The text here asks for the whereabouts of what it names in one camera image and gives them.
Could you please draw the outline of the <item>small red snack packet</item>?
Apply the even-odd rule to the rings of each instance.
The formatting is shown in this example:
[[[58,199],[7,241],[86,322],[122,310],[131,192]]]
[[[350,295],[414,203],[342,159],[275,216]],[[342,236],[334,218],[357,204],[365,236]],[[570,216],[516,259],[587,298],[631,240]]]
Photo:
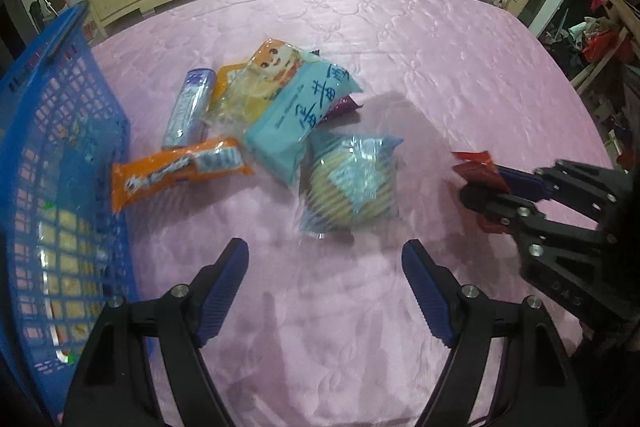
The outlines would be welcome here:
[[[452,167],[455,173],[468,185],[478,185],[482,191],[480,195],[460,196],[465,208],[476,213],[476,221],[481,230],[489,234],[506,234],[510,221],[503,225],[495,218],[486,218],[484,211],[486,204],[483,195],[510,194],[511,190],[506,180],[501,176],[497,165],[492,160],[488,150],[484,152],[452,152],[457,159],[457,165]]]

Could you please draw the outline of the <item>blue plastic mesh basket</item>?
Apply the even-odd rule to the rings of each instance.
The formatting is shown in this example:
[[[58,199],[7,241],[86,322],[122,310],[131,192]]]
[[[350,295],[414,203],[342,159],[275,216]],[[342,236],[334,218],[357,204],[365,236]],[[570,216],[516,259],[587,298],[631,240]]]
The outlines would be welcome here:
[[[89,220],[106,300],[138,297],[126,219],[111,208],[112,166],[129,156],[128,118],[96,64],[78,3],[51,22],[1,81],[1,355],[36,411],[58,421],[77,360],[55,356],[36,256],[38,209]]]

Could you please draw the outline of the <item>round cookie clear blue bag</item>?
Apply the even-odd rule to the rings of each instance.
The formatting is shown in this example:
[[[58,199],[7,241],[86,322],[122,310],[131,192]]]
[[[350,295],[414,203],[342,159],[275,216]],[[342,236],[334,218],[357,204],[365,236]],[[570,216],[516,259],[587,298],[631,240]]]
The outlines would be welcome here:
[[[300,229],[323,236],[397,216],[395,135],[316,131]]]

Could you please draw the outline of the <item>orange Alpenliebe candy pack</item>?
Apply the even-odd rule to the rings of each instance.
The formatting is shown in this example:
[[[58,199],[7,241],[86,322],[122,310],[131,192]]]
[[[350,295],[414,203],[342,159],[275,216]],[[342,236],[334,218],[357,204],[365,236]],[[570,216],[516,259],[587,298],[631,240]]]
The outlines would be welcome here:
[[[118,213],[138,200],[178,183],[204,182],[254,170],[244,160],[240,143],[233,138],[208,140],[195,145],[161,150],[151,156],[112,166],[112,211]]]

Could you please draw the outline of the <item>light blue egg roll bag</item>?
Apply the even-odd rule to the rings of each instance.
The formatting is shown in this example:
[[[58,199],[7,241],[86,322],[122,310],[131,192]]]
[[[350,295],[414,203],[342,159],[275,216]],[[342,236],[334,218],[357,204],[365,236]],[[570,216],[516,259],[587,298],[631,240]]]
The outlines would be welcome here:
[[[248,127],[244,146],[262,167],[291,185],[310,132],[337,101],[360,91],[347,69],[322,58],[303,62],[265,113]]]

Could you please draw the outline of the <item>orange yellow cartoon snack bag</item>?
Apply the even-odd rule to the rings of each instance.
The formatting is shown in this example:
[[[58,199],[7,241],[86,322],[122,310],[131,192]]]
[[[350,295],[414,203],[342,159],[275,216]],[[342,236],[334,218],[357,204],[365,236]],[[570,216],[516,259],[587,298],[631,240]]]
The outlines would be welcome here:
[[[277,39],[265,40],[240,68],[229,69],[221,94],[203,117],[210,127],[243,132],[256,124],[296,72],[316,54]]]

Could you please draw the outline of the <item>clear cracker pack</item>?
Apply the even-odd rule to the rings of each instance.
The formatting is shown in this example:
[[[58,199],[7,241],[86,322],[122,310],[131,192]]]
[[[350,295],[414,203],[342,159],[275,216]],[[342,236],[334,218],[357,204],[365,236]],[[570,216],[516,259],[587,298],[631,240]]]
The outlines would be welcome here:
[[[38,209],[36,256],[43,308],[55,356],[64,364],[79,359],[103,308],[99,245],[89,220],[43,202]]]

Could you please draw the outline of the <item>wooden clothes rack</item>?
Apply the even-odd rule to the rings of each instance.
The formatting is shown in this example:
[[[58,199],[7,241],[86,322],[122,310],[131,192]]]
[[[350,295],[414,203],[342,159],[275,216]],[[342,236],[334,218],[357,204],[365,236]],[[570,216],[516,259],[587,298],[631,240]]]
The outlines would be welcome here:
[[[605,66],[617,57],[623,63],[639,62],[639,11],[626,0],[598,0],[605,16],[586,19],[582,54],[588,66],[570,80],[585,94]]]

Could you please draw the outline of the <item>pink quilted mat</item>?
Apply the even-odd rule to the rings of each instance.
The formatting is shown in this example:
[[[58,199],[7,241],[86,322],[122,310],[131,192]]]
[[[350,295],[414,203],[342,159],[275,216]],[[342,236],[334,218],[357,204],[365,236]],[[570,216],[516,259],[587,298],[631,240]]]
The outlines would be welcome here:
[[[401,426],[420,415],[448,352],[402,273],[419,239],[459,281],[518,303],[532,293],[509,236],[457,199],[458,150],[502,165],[610,161],[582,100],[515,17],[473,0],[198,0],[135,24],[93,55],[155,153],[192,68],[246,61],[266,39],[317,50],[360,84],[349,131],[397,135],[397,218],[326,239],[299,230],[304,201],[262,169],[177,186],[127,212],[142,298],[214,262],[233,237],[250,265],[203,355],[240,426]]]

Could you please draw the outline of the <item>blue silver candy tube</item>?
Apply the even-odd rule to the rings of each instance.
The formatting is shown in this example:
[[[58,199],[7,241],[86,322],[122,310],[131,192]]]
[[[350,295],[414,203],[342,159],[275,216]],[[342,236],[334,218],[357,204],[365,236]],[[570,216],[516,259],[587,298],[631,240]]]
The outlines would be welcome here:
[[[210,68],[191,69],[186,73],[177,95],[162,142],[163,150],[187,147],[203,140],[209,99],[216,84],[216,74]]]

